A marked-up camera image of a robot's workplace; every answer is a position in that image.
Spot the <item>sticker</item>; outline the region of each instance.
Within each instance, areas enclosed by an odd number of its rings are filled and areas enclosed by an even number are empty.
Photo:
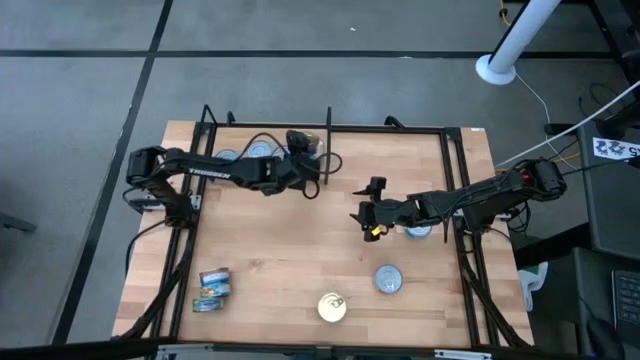
[[[640,145],[594,137],[593,155],[611,160],[632,158],[640,155]]]

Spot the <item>black floor stripe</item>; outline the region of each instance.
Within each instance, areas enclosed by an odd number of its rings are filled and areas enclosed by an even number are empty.
[[[384,51],[384,50],[0,50],[0,57],[44,58],[413,58],[477,59],[492,51]],[[525,51],[521,59],[613,59],[604,51]]]
[[[153,35],[151,45],[149,46],[149,52],[157,51],[160,46],[160,40],[162,39],[162,34],[164,33],[172,4],[173,0],[165,0],[164,2],[162,12],[160,13],[160,18],[158,20],[158,25],[156,26],[156,31]],[[69,332],[73,325],[73,319],[78,309],[80,298],[82,297],[82,291],[89,275],[91,262],[93,261],[96,249],[98,248],[98,242],[107,217],[109,204],[111,203],[111,198],[113,197],[113,192],[118,182],[118,177],[120,176],[120,167],[126,155],[127,147],[131,140],[131,134],[133,133],[133,127],[136,123],[138,112],[140,111],[140,104],[142,103],[144,92],[147,88],[147,83],[149,82],[149,77],[151,75],[151,70],[153,69],[154,60],[154,57],[148,57],[145,59],[144,65],[142,66],[142,71],[140,73],[136,89],[133,93],[133,99],[131,100],[127,119],[122,126],[122,132],[118,139],[118,143],[116,144],[116,149],[113,154],[113,158],[111,159],[111,163],[109,164],[107,176],[102,184],[102,189],[93,209],[91,220],[89,221],[87,230],[85,231],[82,255],[80,256],[80,261],[76,268],[71,287],[69,288],[62,313],[60,314],[58,326],[53,335],[53,344],[64,344],[67,342],[67,338],[69,337]]]

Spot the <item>food can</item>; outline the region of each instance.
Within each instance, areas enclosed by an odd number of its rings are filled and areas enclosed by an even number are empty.
[[[404,228],[404,232],[412,239],[424,239],[431,234],[431,226]]]
[[[229,282],[229,268],[223,267],[200,273],[200,284],[202,286],[213,284],[216,282]]]
[[[231,149],[224,149],[218,151],[216,157],[225,160],[235,160],[238,158],[238,153]]]
[[[393,265],[380,266],[373,278],[376,288],[385,294],[394,294],[402,287],[402,273]]]
[[[262,140],[254,141],[253,143],[251,143],[251,145],[249,146],[249,150],[247,151],[249,157],[271,156],[272,152],[273,150],[271,150],[271,144]]]
[[[275,150],[273,150],[273,153],[271,154],[272,156],[277,156],[280,159],[284,159],[284,153],[288,154],[289,153],[289,148],[287,148],[286,146],[284,146],[284,151],[282,150],[282,148],[280,146],[276,147]]]
[[[224,297],[231,295],[231,285],[228,282],[215,282],[200,288],[200,296],[203,298]]]
[[[222,309],[223,306],[224,300],[222,298],[193,299],[191,310],[193,312],[214,312]]]
[[[347,301],[338,293],[325,294],[318,302],[318,314],[325,321],[340,321],[347,313]]]

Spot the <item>table leg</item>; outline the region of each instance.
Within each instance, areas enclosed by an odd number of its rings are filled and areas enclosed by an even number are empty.
[[[36,225],[7,215],[3,212],[0,212],[0,226],[4,228],[14,228],[25,232],[33,232],[36,230]]]
[[[514,252],[518,269],[567,256],[574,247],[591,248],[589,223],[577,225]]]

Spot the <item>gray carpet floor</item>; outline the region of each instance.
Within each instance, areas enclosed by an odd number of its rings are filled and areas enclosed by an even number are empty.
[[[162,4],[0,0],[0,49],[146,50]],[[160,49],[491,52],[506,31],[498,7],[493,0],[176,1]],[[511,17],[519,8],[508,7]],[[623,37],[619,14],[611,14]],[[527,50],[607,45],[586,7],[563,5]],[[143,62],[0,57],[0,211],[38,224],[33,234],[0,235],[0,347],[49,341]],[[591,83],[628,85],[607,60],[521,60],[517,69],[553,122],[583,118],[577,98]],[[394,115],[406,125],[483,127],[496,163],[543,140],[546,123],[522,83],[489,85],[473,59],[157,59],[127,151],[159,144],[167,120],[196,120],[205,103],[238,121],[323,122],[332,106],[335,123],[380,124]],[[120,199],[122,170],[70,341],[111,334],[126,246],[139,225]],[[531,235],[586,220],[581,178],[570,178],[569,188],[558,201],[532,204]]]

